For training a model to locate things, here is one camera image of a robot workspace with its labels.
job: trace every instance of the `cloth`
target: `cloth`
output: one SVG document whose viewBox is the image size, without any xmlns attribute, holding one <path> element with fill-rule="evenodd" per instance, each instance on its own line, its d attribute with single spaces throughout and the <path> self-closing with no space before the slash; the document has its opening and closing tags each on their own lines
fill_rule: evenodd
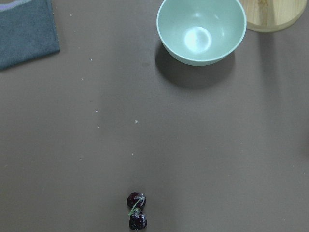
<svg viewBox="0 0 309 232">
<path fill-rule="evenodd" d="M 0 4 L 0 70 L 59 51 L 51 0 Z"/>
</svg>

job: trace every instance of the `table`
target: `table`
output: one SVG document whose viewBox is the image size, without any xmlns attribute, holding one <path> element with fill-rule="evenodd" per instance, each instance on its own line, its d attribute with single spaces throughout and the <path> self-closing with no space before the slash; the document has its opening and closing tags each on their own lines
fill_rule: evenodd
<svg viewBox="0 0 309 232">
<path fill-rule="evenodd" d="M 0 72 L 2 232 L 309 230 L 309 11 L 205 67 L 162 0 L 54 0 L 61 52 Z"/>
</svg>

